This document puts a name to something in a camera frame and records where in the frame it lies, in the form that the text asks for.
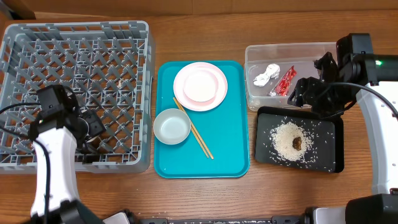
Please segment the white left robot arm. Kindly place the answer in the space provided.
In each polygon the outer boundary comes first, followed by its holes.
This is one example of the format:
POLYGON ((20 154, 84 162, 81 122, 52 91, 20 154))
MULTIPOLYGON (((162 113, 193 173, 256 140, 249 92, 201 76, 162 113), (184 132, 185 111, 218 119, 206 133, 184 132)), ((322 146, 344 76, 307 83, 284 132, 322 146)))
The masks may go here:
POLYGON ((68 86, 50 85, 37 96, 41 110, 28 131, 37 158, 30 223, 102 223, 80 201, 75 152, 104 133, 104 124, 93 110, 80 109, 68 86))

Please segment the white napkin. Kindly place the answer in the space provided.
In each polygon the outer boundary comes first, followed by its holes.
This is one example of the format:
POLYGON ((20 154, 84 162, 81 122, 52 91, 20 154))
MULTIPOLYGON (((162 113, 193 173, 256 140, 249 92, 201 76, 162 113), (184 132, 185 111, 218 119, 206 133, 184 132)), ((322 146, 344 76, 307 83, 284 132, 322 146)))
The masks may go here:
POLYGON ((279 77, 280 66, 276 63, 269 64, 264 73, 259 74, 253 80, 255 86, 265 86, 270 79, 279 77))

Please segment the wooden chopstick right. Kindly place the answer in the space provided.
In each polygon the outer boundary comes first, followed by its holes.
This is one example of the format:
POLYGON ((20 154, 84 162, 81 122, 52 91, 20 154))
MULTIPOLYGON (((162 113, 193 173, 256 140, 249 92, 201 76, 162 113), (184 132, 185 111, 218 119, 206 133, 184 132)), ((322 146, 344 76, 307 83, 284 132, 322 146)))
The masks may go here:
MULTIPOLYGON (((183 106, 179 103, 179 101, 176 99, 176 97, 173 97, 173 100, 175 102, 175 104, 177 105, 177 107, 183 111, 185 114, 187 114, 187 112, 185 111, 185 109, 183 108, 183 106)), ((210 159, 214 159, 214 156, 212 155, 211 151, 209 150, 208 146, 206 145, 205 141, 203 140, 203 138, 201 137, 200 133, 198 132, 197 128, 195 127, 193 121, 190 122, 191 124, 191 130, 192 133, 195 137, 195 139, 197 140, 197 142, 199 143, 202 151, 204 152, 205 156, 207 158, 210 159)))

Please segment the red snack wrapper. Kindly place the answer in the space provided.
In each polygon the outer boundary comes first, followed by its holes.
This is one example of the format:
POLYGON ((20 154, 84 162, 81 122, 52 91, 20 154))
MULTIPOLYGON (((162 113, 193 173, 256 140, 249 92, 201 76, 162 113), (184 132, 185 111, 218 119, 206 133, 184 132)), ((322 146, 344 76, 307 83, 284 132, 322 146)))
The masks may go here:
POLYGON ((279 80, 278 84, 269 92, 270 96, 287 96, 290 85, 297 72, 294 66, 291 66, 285 75, 279 80))

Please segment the grey dish rack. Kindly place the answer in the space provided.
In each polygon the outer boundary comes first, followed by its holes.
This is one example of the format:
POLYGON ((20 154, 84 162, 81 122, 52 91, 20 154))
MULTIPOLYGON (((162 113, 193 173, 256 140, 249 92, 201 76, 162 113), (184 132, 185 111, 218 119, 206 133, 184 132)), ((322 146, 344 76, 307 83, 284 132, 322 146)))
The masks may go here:
POLYGON ((37 90, 72 89, 106 131, 75 154, 78 171, 144 172, 150 164, 155 42, 144 21, 12 24, 1 41, 1 173, 33 174, 32 143, 20 139, 39 113, 37 90))

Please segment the white rice pile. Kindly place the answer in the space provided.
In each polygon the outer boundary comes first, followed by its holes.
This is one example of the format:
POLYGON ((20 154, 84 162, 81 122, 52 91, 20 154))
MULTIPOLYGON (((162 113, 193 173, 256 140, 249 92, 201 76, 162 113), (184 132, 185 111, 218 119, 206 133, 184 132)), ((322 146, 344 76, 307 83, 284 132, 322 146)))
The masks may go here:
POLYGON ((304 160, 304 155, 312 150, 314 134, 292 122, 283 123, 270 131, 272 147, 283 161, 296 162, 304 160), (302 150, 297 151, 292 147, 296 137, 302 138, 302 150))

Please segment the clear plastic bin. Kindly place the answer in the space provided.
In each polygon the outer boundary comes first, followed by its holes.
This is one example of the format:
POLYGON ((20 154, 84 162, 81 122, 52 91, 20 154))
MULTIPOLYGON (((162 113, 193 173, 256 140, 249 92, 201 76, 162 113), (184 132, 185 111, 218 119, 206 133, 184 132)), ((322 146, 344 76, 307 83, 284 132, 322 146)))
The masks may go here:
POLYGON ((287 103, 289 95, 293 92, 299 79, 319 77, 313 62, 322 58, 327 52, 331 52, 333 58, 336 59, 336 44, 334 42, 248 46, 245 51, 244 64, 248 108, 252 111, 257 111, 262 106, 296 109, 287 103), (256 86, 254 79, 264 73, 268 65, 273 63, 280 67, 279 77, 271 78, 264 86, 256 86), (271 96, 270 92, 290 68, 294 68, 297 74, 291 82, 287 96, 271 96))

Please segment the wooden chopstick left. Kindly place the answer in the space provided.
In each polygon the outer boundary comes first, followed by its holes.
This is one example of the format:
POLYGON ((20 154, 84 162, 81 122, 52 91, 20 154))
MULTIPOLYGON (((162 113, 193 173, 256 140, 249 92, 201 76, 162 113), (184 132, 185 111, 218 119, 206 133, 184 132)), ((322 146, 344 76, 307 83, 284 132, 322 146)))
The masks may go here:
MULTIPOLYGON (((178 100, 177 100, 175 97, 173 97, 173 101, 175 102, 175 104, 177 105, 177 107, 178 107, 179 110, 183 111, 186 115, 188 115, 187 112, 183 109, 182 105, 178 102, 178 100)), ((201 149, 202 149, 203 153, 205 154, 205 156, 206 156, 207 158, 209 158, 209 154, 207 153, 207 151, 206 151, 206 149, 205 149, 205 147, 204 147, 204 145, 203 145, 202 140, 200 140, 200 138, 199 138, 197 132, 194 130, 194 125, 193 125, 192 121, 190 122, 190 130, 191 130, 191 132, 193 133, 193 135, 194 135, 194 137, 195 137, 197 143, 198 143, 199 146, 201 147, 201 149)))

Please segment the wooden chopstick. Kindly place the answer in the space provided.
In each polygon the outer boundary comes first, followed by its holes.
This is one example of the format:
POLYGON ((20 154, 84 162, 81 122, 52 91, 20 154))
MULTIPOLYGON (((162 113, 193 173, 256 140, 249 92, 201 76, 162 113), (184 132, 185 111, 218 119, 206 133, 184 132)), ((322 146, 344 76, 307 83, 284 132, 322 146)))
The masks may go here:
MULTIPOLYGON (((173 101, 175 102, 175 104, 177 105, 177 107, 178 107, 179 110, 183 111, 186 115, 188 115, 187 112, 183 109, 182 105, 178 102, 178 100, 177 100, 175 97, 173 97, 173 101)), ((205 147, 204 147, 204 145, 203 145, 202 140, 200 140, 200 138, 199 138, 197 132, 194 130, 194 125, 193 125, 192 121, 190 122, 190 130, 191 130, 191 132, 193 133, 193 135, 194 135, 194 137, 195 137, 197 143, 198 143, 199 146, 201 147, 201 149, 202 149, 203 153, 205 154, 205 156, 206 156, 207 158, 209 158, 209 154, 207 153, 207 151, 206 151, 206 149, 205 149, 205 147)))
MULTIPOLYGON (((185 114, 187 114, 187 112, 185 111, 185 109, 183 108, 183 106, 179 103, 179 101, 176 99, 176 97, 173 97, 173 100, 175 102, 175 104, 177 105, 177 107, 183 111, 185 114)), ((195 127, 193 121, 190 122, 191 124, 191 130, 192 133, 195 137, 195 139, 197 140, 197 142, 199 143, 202 151, 204 152, 205 156, 207 158, 210 159, 214 159, 214 156, 212 155, 211 151, 209 150, 208 146, 206 145, 205 141, 203 140, 203 138, 201 137, 200 133, 198 132, 197 128, 195 127)))

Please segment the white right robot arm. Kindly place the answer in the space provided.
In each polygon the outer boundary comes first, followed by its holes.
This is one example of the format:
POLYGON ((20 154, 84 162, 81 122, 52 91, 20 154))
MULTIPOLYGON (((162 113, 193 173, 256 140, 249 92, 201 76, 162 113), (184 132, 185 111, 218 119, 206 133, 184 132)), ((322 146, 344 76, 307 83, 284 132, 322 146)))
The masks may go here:
POLYGON ((287 102, 324 118, 358 104, 372 157, 372 195, 344 207, 306 209, 304 223, 397 223, 397 56, 373 52, 369 34, 348 34, 314 62, 318 78, 301 78, 287 102))

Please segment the small pink bowl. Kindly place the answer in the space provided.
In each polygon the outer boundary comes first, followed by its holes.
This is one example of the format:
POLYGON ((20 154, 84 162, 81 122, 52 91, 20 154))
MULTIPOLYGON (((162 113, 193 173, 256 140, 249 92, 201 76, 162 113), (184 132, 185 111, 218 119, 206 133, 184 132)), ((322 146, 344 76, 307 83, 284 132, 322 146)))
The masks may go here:
POLYGON ((207 69, 195 69, 190 72, 183 87, 183 92, 189 99, 200 103, 213 99, 217 90, 217 77, 207 69))

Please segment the black tray bin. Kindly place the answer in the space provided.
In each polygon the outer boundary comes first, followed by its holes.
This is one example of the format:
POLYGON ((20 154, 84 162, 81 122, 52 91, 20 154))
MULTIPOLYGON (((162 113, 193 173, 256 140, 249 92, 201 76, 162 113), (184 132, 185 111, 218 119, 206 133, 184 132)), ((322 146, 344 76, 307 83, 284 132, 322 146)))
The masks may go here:
POLYGON ((263 106, 257 112, 254 158, 263 164, 340 173, 345 167, 343 120, 339 117, 322 120, 308 111, 263 106), (304 160, 283 161, 272 147, 270 131, 288 122, 314 134, 312 150, 304 155, 304 160))

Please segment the large white plate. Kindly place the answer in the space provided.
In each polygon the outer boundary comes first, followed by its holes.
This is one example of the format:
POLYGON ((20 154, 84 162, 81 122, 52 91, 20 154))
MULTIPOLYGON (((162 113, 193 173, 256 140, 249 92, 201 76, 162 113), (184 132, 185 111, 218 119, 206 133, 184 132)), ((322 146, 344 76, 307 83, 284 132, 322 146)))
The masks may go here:
POLYGON ((193 62, 184 66, 181 70, 178 71, 174 79, 173 89, 176 99, 185 108, 192 111, 209 111, 216 108, 225 99, 226 94, 228 92, 228 81, 226 79, 225 74, 217 66, 208 62, 193 62), (189 99, 183 92, 185 79, 188 77, 188 74, 195 69, 210 70, 217 77, 218 90, 216 92, 215 97, 210 101, 206 101, 203 103, 196 102, 189 99))

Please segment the teal serving tray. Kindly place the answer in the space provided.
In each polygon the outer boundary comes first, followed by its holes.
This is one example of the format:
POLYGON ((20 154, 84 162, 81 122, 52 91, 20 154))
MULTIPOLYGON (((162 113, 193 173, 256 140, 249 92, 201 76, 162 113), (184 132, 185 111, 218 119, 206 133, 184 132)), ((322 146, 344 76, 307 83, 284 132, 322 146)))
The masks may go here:
POLYGON ((238 178, 249 169, 248 112, 243 68, 233 60, 214 61, 212 64, 226 76, 226 97, 212 110, 187 110, 211 155, 205 156, 193 134, 176 145, 167 145, 156 139, 154 169, 163 178, 238 178))

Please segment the grey bowl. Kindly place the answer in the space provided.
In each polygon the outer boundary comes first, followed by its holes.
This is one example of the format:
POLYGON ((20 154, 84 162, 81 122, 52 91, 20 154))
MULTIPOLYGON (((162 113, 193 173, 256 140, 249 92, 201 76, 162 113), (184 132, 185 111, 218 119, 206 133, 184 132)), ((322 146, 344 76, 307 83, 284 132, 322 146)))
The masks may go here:
POLYGON ((161 143, 180 144, 190 134, 191 121, 188 115, 180 109, 166 109, 156 116, 153 131, 161 143))

